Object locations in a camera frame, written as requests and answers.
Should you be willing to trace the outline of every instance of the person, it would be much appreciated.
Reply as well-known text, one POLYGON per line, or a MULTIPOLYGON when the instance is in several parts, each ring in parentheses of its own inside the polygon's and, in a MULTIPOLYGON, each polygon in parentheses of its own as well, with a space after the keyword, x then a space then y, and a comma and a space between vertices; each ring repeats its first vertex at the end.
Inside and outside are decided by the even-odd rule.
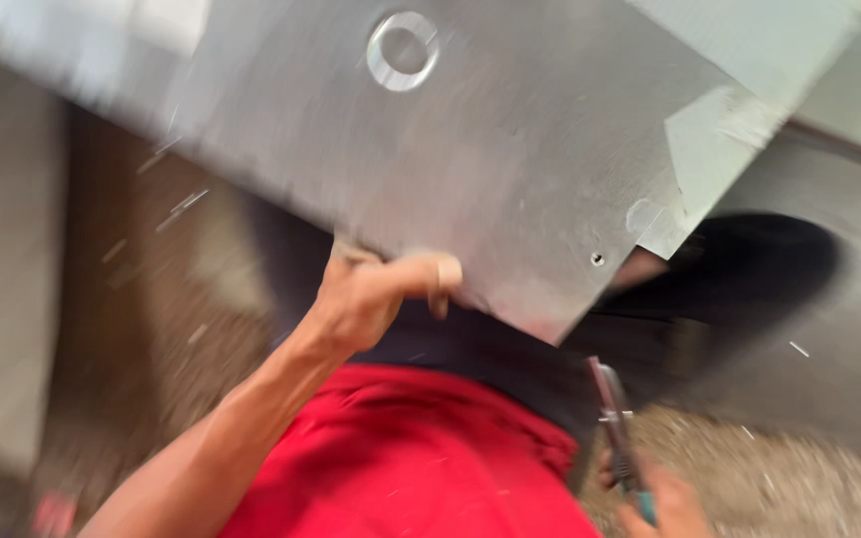
MULTIPOLYGON (((830 234, 798 219, 707 219, 668 263, 634 252, 555 348, 455 304, 438 320, 424 302, 441 314, 461 284, 453 257, 384 263, 246 203, 276 300, 274 349, 83 537, 599 536, 573 495, 597 422, 585 358, 615 368, 638 409, 738 356, 839 258, 830 234)), ((646 456, 641 471, 657 523, 623 506, 628 536, 711 535, 691 486, 646 456)), ((611 485, 605 463, 598 482, 611 485)))

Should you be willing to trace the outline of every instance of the forearm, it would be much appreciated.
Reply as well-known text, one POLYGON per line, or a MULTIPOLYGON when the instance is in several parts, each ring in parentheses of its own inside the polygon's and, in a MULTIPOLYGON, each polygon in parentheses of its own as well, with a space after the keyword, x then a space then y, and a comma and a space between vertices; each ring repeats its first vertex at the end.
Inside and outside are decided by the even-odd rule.
POLYGON ((129 478, 82 536, 211 537, 294 416, 347 358, 303 324, 208 416, 129 478))

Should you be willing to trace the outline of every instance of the black pants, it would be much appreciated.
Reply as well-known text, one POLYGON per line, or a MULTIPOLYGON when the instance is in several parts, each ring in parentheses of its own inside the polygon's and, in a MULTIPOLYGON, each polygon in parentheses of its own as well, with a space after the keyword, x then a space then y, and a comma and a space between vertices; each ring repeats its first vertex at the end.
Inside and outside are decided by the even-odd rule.
MULTIPOLYGON (((244 194, 276 301, 274 343, 317 297, 333 236, 244 194)), ((670 259, 670 270, 598 300, 559 348, 475 310, 451 305, 444 322, 406 300, 374 349, 351 362, 452 373, 488 385, 572 434, 592 439, 597 404, 585 359, 599 355, 633 408, 679 389, 733 355, 829 282, 838 264, 829 233, 780 214, 707 219, 670 259)), ((581 477, 589 454, 574 462, 581 477)))

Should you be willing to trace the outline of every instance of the hand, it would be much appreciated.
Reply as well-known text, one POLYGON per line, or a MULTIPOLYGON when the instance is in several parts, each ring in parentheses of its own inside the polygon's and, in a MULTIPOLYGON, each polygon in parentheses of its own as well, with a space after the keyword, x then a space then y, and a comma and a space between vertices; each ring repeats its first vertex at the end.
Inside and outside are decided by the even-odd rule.
MULTIPOLYGON (((604 489, 615 485, 611 462, 610 451, 604 451, 597 474, 604 489)), ((621 505, 616 515, 628 538, 712 538, 696 489, 642 451, 637 451, 637 462, 656 504, 656 528, 650 527, 635 507, 621 505)))
POLYGON ((295 332, 311 330, 346 359, 373 348, 406 297, 427 297, 447 315, 447 296, 463 281, 457 258, 440 253, 383 263, 376 255, 335 240, 317 300, 295 332))

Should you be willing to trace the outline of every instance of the dirt ground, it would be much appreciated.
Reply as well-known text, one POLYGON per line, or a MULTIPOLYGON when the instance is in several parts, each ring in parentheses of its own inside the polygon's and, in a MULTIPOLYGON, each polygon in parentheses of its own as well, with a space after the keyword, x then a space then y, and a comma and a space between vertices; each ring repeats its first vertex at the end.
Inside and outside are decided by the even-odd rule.
MULTIPOLYGON (((153 152, 147 143, 85 113, 72 126, 61 329, 41 460, 30 497, 12 495, 11 518, 0 504, 0 536, 20 536, 17 507, 48 489, 78 497, 81 525, 256 367, 274 327, 222 181, 177 157, 137 175, 153 152), (203 188, 209 193, 156 231, 203 188)), ((634 432, 696 485, 718 536, 861 537, 861 449, 659 407, 640 414, 634 432)), ((0 499, 9 490, 0 481, 0 499)), ((592 484, 580 497, 612 537, 622 535, 610 515, 617 501, 592 484)))

